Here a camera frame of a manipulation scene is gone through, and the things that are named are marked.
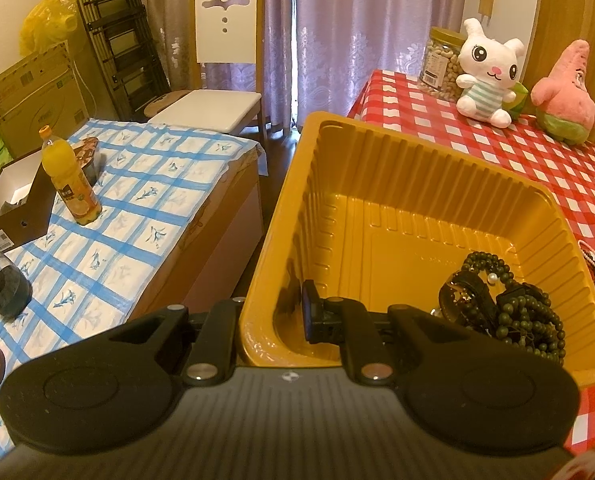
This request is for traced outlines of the yellow plastic tray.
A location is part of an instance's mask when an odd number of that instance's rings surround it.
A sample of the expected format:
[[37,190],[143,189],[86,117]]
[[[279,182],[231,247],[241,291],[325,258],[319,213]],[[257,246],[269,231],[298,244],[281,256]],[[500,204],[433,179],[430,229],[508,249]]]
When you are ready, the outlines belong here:
[[431,311],[470,252],[491,252],[547,292],[565,331],[565,369],[595,385],[595,286],[544,186],[451,148],[325,112],[309,115],[240,316],[256,366],[334,366],[306,340],[301,287],[383,312]]

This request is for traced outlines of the low wooden table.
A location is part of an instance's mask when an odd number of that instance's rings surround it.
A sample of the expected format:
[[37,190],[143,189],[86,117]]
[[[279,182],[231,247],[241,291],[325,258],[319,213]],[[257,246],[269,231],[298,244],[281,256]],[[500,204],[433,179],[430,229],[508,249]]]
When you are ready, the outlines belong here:
[[156,271],[130,321],[170,304],[206,312],[232,296],[263,235],[258,158],[229,162],[209,197]]

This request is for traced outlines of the blue checkered tablecloth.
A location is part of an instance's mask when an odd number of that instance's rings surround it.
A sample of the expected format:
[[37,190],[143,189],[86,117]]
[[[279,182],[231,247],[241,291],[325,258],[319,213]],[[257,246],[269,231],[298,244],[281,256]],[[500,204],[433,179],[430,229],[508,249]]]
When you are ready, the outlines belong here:
[[71,140],[87,138],[106,159],[101,214],[80,226],[55,200],[47,232],[10,250],[33,296],[14,320],[0,316],[7,373],[127,321],[228,170],[266,169],[261,144],[209,130],[92,119]]

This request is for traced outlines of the dark glass jar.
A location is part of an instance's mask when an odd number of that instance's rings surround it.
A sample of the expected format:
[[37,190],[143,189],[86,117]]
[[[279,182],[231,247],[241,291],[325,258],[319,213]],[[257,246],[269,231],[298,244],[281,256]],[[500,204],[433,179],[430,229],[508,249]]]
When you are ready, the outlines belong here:
[[32,292],[26,276],[0,252],[0,316],[7,321],[16,318],[30,303]]

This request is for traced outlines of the snack cup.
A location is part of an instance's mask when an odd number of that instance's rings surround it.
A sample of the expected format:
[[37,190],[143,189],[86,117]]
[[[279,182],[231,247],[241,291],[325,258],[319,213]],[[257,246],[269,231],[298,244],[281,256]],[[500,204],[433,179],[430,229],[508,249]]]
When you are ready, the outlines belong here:
[[88,183],[94,186],[99,179],[101,169],[99,140],[96,136],[90,136],[76,142],[73,145],[73,150]]

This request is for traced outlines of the open brown box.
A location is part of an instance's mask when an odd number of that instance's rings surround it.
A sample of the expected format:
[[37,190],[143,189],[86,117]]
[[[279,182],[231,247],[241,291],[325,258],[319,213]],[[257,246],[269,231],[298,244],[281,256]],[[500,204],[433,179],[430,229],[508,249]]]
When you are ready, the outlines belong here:
[[0,251],[37,240],[48,230],[56,190],[35,151],[0,170]]

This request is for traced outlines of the orange juice bottle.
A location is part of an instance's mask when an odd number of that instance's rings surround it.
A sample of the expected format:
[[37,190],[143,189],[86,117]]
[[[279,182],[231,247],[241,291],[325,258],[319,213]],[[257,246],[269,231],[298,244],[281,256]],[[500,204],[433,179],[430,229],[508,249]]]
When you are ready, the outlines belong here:
[[81,226],[95,221],[102,208],[71,144],[56,136],[48,125],[38,134],[43,141],[40,152],[44,171],[66,208]]

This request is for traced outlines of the nut jar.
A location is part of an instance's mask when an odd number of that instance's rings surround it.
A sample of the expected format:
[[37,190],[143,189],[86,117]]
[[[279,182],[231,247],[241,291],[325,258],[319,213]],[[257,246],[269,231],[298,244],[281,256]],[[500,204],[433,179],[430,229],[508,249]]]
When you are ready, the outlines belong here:
[[465,36],[460,32],[433,26],[425,46],[418,86],[425,93],[456,103],[462,94],[457,77],[463,73],[458,60]]

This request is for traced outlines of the red checkered tablecloth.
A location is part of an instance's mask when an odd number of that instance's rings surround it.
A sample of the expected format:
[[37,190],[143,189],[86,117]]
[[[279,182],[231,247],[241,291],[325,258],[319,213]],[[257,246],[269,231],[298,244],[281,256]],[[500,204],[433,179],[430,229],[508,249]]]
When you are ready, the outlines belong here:
[[412,76],[373,70],[352,92],[349,117],[413,134],[510,169],[543,184],[583,251],[595,263],[595,145],[555,142],[529,116],[507,129],[458,114],[452,102],[424,93]]

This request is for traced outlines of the white bunny plush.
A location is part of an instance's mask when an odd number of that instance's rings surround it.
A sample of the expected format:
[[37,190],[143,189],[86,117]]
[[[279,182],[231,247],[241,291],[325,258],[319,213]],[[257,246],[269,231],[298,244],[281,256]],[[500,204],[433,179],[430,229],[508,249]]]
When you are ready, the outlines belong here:
[[456,102],[458,113],[496,128],[507,128],[512,118],[503,103],[515,99],[512,88],[518,82],[518,58],[525,55],[525,45],[519,38],[503,44],[488,38],[477,18],[467,18],[463,26],[467,39],[458,55],[463,70],[456,79],[462,90]]

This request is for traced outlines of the purple curtain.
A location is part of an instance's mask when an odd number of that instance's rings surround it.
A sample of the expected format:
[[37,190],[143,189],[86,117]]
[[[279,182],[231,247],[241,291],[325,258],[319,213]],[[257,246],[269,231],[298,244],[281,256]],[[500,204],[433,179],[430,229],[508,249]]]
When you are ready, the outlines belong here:
[[[190,0],[142,0],[172,89],[191,85]],[[465,0],[266,0],[265,112],[303,124],[346,114],[374,70],[420,73],[433,26],[457,28]]]

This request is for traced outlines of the pink starfish plush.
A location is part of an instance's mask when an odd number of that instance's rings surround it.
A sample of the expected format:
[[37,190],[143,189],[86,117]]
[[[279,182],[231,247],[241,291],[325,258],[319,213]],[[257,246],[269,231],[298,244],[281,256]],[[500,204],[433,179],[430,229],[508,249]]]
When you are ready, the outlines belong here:
[[531,91],[537,124],[559,142],[583,144],[595,129],[595,102],[586,88],[589,43],[574,40]]

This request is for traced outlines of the cardboard box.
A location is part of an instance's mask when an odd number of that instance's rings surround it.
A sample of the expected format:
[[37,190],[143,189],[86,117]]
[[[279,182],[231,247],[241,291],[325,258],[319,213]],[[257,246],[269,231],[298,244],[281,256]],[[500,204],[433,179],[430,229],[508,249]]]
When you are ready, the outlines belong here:
[[40,148],[40,128],[66,139],[88,119],[65,44],[29,55],[0,74],[0,137],[13,158]]

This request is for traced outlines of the white wooden chair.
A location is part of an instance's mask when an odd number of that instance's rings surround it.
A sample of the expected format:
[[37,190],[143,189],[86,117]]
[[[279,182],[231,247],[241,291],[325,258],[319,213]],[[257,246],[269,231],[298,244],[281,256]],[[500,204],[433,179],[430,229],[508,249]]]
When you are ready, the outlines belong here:
[[238,136],[258,129],[265,144],[265,0],[190,0],[190,88],[149,105],[149,122]]

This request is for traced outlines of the yellow plastic bag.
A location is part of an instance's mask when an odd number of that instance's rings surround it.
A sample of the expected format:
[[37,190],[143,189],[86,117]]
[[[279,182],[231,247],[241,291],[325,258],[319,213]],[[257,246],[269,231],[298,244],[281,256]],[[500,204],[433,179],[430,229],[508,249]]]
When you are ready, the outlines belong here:
[[44,52],[68,41],[78,29],[76,0],[42,0],[23,21],[19,36],[20,55]]

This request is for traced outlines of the black folding rack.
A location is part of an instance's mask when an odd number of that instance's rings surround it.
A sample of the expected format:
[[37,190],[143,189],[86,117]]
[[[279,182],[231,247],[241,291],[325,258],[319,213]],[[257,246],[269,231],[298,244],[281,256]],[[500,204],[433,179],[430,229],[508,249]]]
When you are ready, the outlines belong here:
[[141,0],[77,0],[89,42],[122,120],[144,122],[146,107],[171,90]]

